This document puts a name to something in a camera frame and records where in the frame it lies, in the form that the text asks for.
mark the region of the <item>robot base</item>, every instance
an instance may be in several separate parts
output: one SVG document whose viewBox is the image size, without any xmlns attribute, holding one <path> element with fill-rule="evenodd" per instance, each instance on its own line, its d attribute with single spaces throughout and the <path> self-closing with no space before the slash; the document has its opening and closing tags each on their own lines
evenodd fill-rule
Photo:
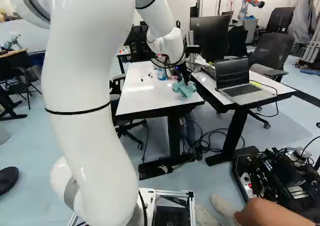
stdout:
<svg viewBox="0 0 320 226">
<path fill-rule="evenodd" d="M 140 188 L 146 206 L 147 226 L 184 225 L 196 226 L 196 201 L 192 191 L 162 191 Z M 77 224 L 74 214 L 68 226 Z M 144 226 L 144 212 L 140 197 L 131 221 L 126 226 Z"/>
</svg>

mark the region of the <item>person's hand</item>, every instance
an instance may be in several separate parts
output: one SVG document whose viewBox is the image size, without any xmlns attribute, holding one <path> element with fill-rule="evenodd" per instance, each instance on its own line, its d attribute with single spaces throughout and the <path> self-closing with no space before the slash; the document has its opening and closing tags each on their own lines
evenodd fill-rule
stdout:
<svg viewBox="0 0 320 226">
<path fill-rule="evenodd" d="M 242 226 L 315 226 L 310 220 L 262 198 L 253 198 L 234 217 Z"/>
</svg>

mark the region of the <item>black ring band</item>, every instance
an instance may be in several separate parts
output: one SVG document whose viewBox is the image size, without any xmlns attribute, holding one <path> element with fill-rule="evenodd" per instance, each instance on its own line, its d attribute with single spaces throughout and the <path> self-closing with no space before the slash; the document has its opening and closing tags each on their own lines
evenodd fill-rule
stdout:
<svg viewBox="0 0 320 226">
<path fill-rule="evenodd" d="M 28 0 L 28 2 L 33 6 L 33 8 L 36 10 L 36 12 L 38 12 L 43 18 L 45 18 L 46 20 L 48 20 L 50 22 L 50 18 L 48 18 L 46 15 L 44 15 L 39 9 L 38 7 L 35 6 L 35 4 L 32 2 L 32 0 Z"/>
<path fill-rule="evenodd" d="M 146 6 L 144 6 L 144 7 L 136 7 L 136 9 L 138 9 L 138 10 L 143 10 L 143 9 L 151 6 L 155 1 L 156 1 L 156 0 L 153 0 L 152 2 L 150 2 L 148 5 L 146 5 Z"/>
<path fill-rule="evenodd" d="M 101 107 L 98 107 L 98 108 L 94 108 L 94 109 L 90 109 L 90 110 L 86 110 L 86 111 L 79 111 L 79 112 L 54 112 L 54 111 L 51 111 L 47 108 L 45 108 L 45 110 L 47 112 L 49 112 L 50 114 L 54 114 L 54 115 L 63 115 L 63 116 L 72 116 L 72 115 L 80 115 L 80 114 L 87 114 L 87 113 L 90 113 L 90 112 L 96 112 L 96 111 L 99 111 L 103 108 L 106 108 L 107 106 L 110 105 L 110 102 L 108 102 L 107 104 L 101 106 Z"/>
</svg>

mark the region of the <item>laptop screen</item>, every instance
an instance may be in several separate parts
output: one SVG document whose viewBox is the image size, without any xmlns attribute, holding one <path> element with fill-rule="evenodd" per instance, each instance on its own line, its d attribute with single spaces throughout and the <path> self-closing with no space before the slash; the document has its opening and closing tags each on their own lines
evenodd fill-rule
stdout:
<svg viewBox="0 0 320 226">
<path fill-rule="evenodd" d="M 216 61 L 215 74 L 217 90 L 249 83 L 248 57 Z"/>
</svg>

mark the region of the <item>laptop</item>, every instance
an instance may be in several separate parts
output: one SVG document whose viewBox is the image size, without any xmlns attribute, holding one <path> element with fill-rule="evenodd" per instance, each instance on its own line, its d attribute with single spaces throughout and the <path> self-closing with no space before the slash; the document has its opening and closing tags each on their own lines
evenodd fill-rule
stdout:
<svg viewBox="0 0 320 226">
<path fill-rule="evenodd" d="M 215 74 L 216 89 L 239 105 L 276 97 L 250 83 L 248 57 L 216 61 Z"/>
</svg>

